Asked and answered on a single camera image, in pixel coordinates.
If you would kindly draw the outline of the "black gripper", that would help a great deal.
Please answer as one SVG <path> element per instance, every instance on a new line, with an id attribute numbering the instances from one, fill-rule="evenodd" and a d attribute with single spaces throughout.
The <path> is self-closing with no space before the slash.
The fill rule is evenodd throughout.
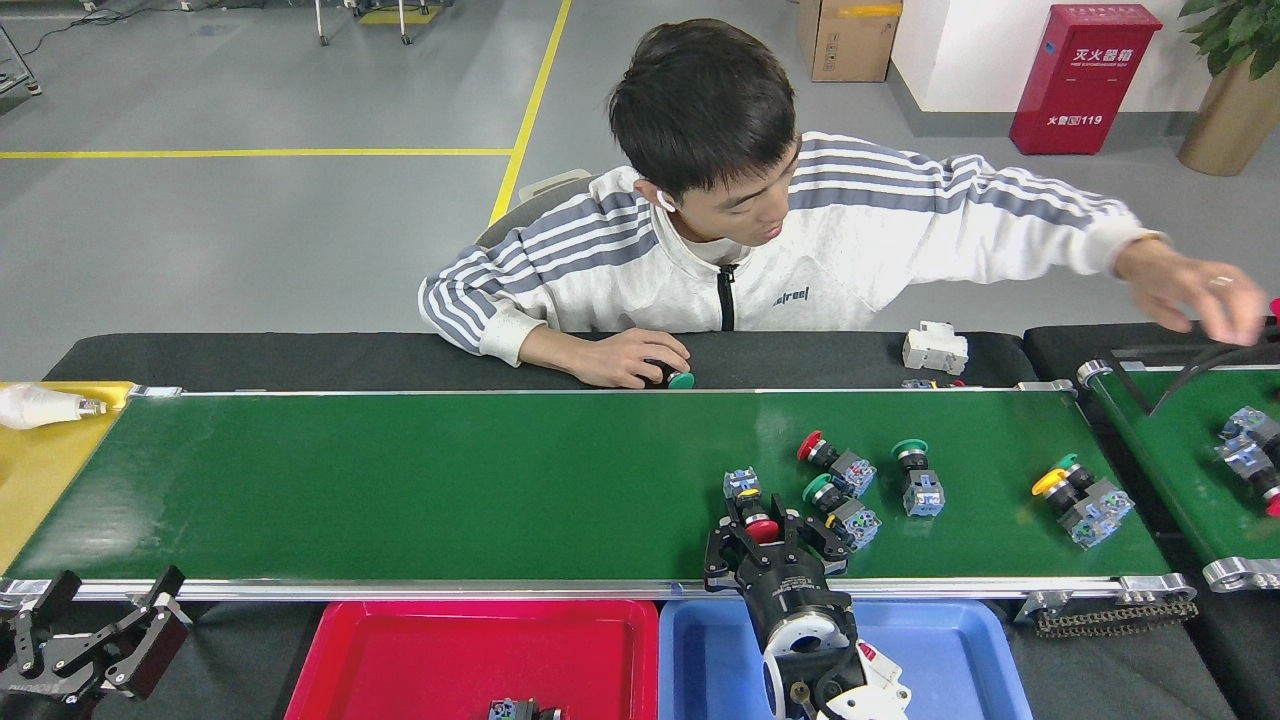
<path id="1" fill-rule="evenodd" d="M 707 537 L 703 561 L 705 592 L 745 592 L 751 626 L 759 641 L 768 641 L 786 620 L 814 612 L 835 633 L 846 635 L 846 612 L 851 601 L 837 598 L 827 577 L 844 574 L 849 547 L 813 515 L 785 514 L 785 543 L 768 544 L 768 564 L 756 562 L 759 544 L 744 521 L 727 521 Z"/>
<path id="2" fill-rule="evenodd" d="M 169 566 L 120 621 L 92 634 L 56 634 L 81 579 L 61 571 L 4 626 L 1 719 L 91 719 L 102 692 L 150 697 L 189 634 L 177 602 L 186 574 Z M 6 691 L 56 691 L 61 696 Z"/>

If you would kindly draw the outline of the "person's right hand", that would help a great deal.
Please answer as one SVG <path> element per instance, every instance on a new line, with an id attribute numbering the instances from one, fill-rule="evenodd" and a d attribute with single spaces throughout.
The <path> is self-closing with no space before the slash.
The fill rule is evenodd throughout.
<path id="1" fill-rule="evenodd" d="M 632 328 L 585 341 L 572 352 L 570 373 L 588 386 L 644 389 L 662 386 L 671 372 L 689 372 L 690 352 L 663 331 Z"/>

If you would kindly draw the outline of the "person's left hand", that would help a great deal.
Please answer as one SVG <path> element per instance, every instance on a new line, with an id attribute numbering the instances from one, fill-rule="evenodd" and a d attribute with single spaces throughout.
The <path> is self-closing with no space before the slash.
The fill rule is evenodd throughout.
<path id="1" fill-rule="evenodd" d="M 1251 346 L 1265 325 L 1265 292 L 1238 266 L 1185 256 L 1155 236 L 1116 256 L 1115 275 L 1137 307 L 1161 327 L 1187 333 L 1197 316 L 1217 342 Z"/>

